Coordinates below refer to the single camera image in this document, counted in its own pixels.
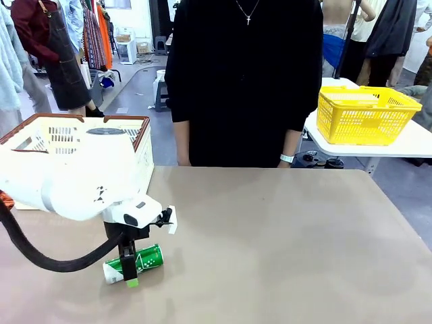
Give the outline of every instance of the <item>denim apron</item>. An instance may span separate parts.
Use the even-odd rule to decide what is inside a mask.
[[[82,78],[60,10],[49,12],[38,0],[49,20],[47,47],[58,54],[59,62],[44,62],[57,106],[60,110],[81,108],[91,97]]]

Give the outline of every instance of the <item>necklace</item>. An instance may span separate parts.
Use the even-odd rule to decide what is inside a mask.
[[[238,7],[240,8],[240,10],[242,10],[243,14],[246,16],[246,20],[248,21],[248,26],[249,26],[249,23],[250,23],[250,17],[252,17],[252,15],[253,15],[254,12],[255,12],[255,9],[258,7],[259,1],[261,1],[261,0],[258,0],[258,1],[257,1],[256,5],[255,5],[255,7],[254,7],[254,9],[253,9],[252,12],[250,13],[250,15],[248,15],[246,12],[244,12],[242,6],[238,3],[238,0],[236,0],[236,3],[237,3],[237,5],[238,5]]]

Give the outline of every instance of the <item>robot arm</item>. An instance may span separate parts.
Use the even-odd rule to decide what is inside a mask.
[[[119,247],[122,265],[134,258],[134,241],[149,236],[149,225],[177,228],[176,209],[162,209],[140,191],[137,164],[129,137],[121,130],[89,130],[68,158],[15,152],[0,145],[0,189],[14,200],[75,221],[101,216],[108,241],[88,255],[56,261],[41,254],[22,233],[14,216],[0,203],[0,221],[12,242],[34,264],[57,272],[84,269]],[[136,271],[125,273],[136,277]]]

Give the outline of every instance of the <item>soda can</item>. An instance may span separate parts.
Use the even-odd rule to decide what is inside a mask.
[[[158,244],[136,251],[135,257],[137,274],[160,267],[163,264],[162,251]],[[103,264],[103,273],[109,285],[122,281],[124,278],[120,258],[105,262]]]

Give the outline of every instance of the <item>person's hand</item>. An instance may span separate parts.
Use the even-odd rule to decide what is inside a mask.
[[[278,169],[289,169],[291,168],[291,163],[281,161],[279,165],[277,166]]]

